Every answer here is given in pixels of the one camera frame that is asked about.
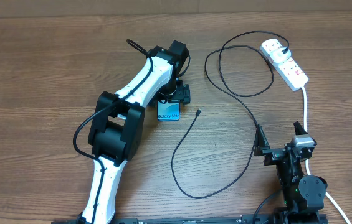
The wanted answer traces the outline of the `Samsung Galaxy smartphone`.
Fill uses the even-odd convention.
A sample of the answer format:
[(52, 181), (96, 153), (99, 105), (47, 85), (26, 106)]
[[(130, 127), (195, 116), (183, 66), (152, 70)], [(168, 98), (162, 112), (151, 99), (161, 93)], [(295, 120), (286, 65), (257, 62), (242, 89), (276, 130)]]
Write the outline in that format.
[(179, 103), (160, 103), (157, 105), (158, 121), (179, 121)]

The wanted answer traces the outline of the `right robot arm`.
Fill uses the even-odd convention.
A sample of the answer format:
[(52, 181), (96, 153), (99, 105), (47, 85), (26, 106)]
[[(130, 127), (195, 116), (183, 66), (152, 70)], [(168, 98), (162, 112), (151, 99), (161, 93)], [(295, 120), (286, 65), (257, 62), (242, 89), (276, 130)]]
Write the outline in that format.
[[(280, 181), (280, 190), (267, 197), (255, 211), (252, 222), (261, 223), (327, 223), (326, 215), (319, 211), (324, 208), (324, 198), (328, 184), (315, 175), (305, 175), (301, 162), (312, 157), (317, 142), (294, 122), (295, 135), (283, 148), (272, 149), (261, 125), (257, 125), (254, 155), (264, 157), (265, 166), (275, 166)], [(273, 213), (258, 218), (258, 212), (271, 198), (282, 193), (284, 207), (275, 208)]]

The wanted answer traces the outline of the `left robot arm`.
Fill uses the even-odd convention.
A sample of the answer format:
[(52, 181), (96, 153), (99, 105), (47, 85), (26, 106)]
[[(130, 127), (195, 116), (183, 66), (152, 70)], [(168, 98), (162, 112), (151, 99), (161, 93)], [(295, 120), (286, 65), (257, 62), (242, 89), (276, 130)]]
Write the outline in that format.
[(173, 41), (169, 48), (145, 50), (132, 40), (127, 43), (146, 57), (138, 74), (115, 93), (104, 91), (95, 112), (76, 130), (72, 142), (87, 123), (88, 143), (94, 172), (88, 203), (76, 223), (110, 223), (115, 216), (115, 199), (121, 174), (141, 143), (148, 105), (180, 106), (191, 101), (189, 85), (180, 79), (191, 57), (186, 44)]

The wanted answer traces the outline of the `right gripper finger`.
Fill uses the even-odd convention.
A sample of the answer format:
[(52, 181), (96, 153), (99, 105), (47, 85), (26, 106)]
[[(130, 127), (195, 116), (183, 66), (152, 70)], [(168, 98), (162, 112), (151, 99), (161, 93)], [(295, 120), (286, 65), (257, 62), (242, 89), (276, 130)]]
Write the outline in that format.
[(295, 129), (295, 134), (296, 135), (307, 135), (308, 133), (305, 131), (305, 129), (303, 128), (303, 126), (298, 122), (294, 122), (293, 124), (294, 129)]
[(255, 141), (254, 141), (254, 155), (264, 156), (269, 153), (270, 145), (265, 136), (261, 125), (256, 126)]

